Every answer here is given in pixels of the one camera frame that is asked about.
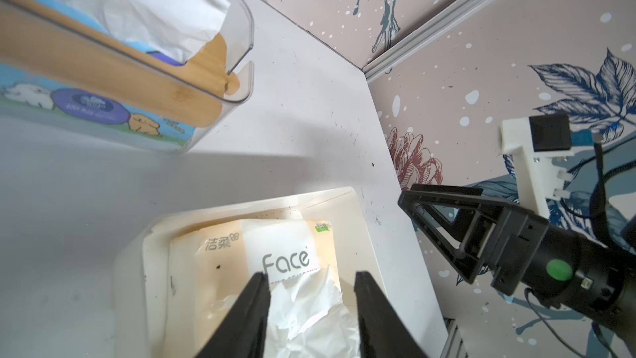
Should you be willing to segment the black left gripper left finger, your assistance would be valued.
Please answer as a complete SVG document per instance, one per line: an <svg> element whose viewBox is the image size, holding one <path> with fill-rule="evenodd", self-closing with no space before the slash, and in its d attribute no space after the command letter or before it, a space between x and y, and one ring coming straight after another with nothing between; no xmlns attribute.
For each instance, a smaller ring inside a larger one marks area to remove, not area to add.
<svg viewBox="0 0 636 358"><path fill-rule="evenodd" d="M263 357L270 301L268 276L254 274L195 357Z"/></svg>

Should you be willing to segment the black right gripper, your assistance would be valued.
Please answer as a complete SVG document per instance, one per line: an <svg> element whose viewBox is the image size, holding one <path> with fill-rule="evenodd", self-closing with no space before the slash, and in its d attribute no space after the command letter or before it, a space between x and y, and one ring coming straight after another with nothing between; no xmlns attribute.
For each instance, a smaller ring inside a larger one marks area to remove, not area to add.
<svg viewBox="0 0 636 358"><path fill-rule="evenodd" d="M467 283L491 270L491 287L512 295L541 245L546 218L500 206L480 187L413 184L398 205Z"/></svg>

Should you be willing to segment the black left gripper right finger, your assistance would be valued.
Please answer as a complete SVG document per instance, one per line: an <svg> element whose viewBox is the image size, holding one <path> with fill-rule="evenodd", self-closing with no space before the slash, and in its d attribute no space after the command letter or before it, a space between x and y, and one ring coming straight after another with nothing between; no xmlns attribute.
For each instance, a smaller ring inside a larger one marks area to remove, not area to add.
<svg viewBox="0 0 636 358"><path fill-rule="evenodd" d="M415 342L371 273L355 275L361 357L425 358L427 354Z"/></svg>

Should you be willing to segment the white plastic tissue box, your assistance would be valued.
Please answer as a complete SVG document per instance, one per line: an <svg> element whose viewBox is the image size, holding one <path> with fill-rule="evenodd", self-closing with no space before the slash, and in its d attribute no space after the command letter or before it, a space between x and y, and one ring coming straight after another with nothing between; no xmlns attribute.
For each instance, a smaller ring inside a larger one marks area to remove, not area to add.
<svg viewBox="0 0 636 358"><path fill-rule="evenodd" d="M165 336L171 239L202 225L240 219L328 220L336 228L336 259L344 304L356 308L354 278L368 271L382 287L362 205L353 187L191 210L154 220L114 261L114 354L159 357Z"/></svg>

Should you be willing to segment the clear plastic tissue box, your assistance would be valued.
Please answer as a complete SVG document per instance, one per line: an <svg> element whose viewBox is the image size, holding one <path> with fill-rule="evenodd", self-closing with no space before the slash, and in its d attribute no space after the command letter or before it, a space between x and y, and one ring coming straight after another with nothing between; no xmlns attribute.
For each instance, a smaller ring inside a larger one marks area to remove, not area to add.
<svg viewBox="0 0 636 358"><path fill-rule="evenodd" d="M244 0L1 0L1 113L185 152L253 93Z"/></svg>

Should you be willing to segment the blue tissue paper pack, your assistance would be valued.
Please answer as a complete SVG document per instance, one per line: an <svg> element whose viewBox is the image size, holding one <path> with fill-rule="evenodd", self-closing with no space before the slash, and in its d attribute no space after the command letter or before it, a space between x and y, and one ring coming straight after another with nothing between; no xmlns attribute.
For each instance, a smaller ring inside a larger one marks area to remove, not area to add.
<svg viewBox="0 0 636 358"><path fill-rule="evenodd" d="M36 0L71 18L68 8ZM162 151L186 151L209 131L1 61L1 111L31 122Z"/></svg>

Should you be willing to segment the bamboo tissue box lid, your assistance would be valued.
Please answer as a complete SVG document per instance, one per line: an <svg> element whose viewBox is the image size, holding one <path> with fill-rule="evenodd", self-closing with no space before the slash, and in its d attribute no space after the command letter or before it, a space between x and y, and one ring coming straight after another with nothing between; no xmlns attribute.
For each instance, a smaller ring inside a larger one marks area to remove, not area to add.
<svg viewBox="0 0 636 358"><path fill-rule="evenodd" d="M216 37L174 66L36 0L1 0L1 61L197 128L250 95L248 75L228 71Z"/></svg>

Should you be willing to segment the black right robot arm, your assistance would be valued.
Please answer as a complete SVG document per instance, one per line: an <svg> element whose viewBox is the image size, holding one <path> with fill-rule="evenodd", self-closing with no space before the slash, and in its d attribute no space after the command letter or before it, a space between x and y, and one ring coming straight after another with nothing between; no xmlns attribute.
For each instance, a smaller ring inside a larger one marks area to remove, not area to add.
<svg viewBox="0 0 636 358"><path fill-rule="evenodd" d="M635 343L635 258L478 188L415 185L398 204L467 283L482 269L506 296L519 285Z"/></svg>

